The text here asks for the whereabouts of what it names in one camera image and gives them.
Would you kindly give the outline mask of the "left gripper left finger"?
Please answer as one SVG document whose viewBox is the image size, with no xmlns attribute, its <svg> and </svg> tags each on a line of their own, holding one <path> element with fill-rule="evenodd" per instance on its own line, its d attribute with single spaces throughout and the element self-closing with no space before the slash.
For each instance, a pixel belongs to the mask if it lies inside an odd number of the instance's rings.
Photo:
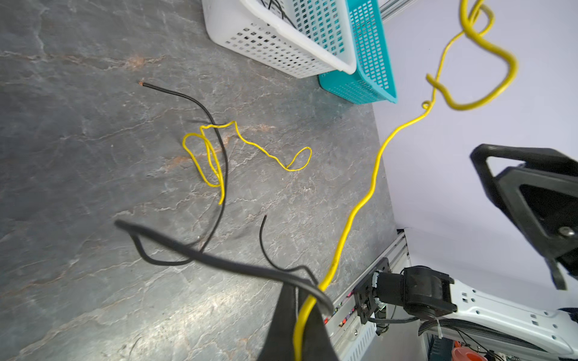
<svg viewBox="0 0 578 361">
<path fill-rule="evenodd" d="M 296 290 L 291 285 L 283 284 L 258 361 L 294 360 L 293 333 L 297 319 L 296 311 Z"/>
</svg>

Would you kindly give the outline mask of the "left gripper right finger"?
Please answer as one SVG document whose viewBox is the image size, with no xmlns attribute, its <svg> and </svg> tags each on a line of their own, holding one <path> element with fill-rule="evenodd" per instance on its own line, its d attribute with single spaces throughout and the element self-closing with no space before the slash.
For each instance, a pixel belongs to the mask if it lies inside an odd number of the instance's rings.
<svg viewBox="0 0 578 361">
<path fill-rule="evenodd" d="M 319 304 L 310 312 L 303 337 L 303 358 L 305 361 L 337 361 L 339 358 L 331 344 Z"/>
</svg>

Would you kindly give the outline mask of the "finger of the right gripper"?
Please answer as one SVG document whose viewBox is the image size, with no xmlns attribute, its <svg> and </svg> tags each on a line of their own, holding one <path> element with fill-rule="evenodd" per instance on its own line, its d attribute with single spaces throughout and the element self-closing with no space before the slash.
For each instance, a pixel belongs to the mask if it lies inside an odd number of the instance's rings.
<svg viewBox="0 0 578 361">
<path fill-rule="evenodd" d="M 542 257 L 577 270 L 577 161 L 552 148 L 480 144 L 471 161 L 486 196 Z"/>
</svg>

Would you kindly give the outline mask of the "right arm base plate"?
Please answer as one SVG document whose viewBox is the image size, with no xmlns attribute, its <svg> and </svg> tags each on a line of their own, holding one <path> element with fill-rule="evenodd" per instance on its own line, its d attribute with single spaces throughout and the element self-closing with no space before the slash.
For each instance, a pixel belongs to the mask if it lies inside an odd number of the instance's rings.
<svg viewBox="0 0 578 361">
<path fill-rule="evenodd" d="M 376 293 L 377 278 L 383 272 L 390 272 L 387 257 L 382 257 L 375 266 L 370 267 L 366 275 L 361 278 L 353 289 L 355 308 L 362 324 L 372 322 L 380 326 L 389 325 L 389 322 L 387 322 L 385 318 L 375 316 L 375 313 L 381 310 L 378 304 L 379 298 Z"/>
</svg>

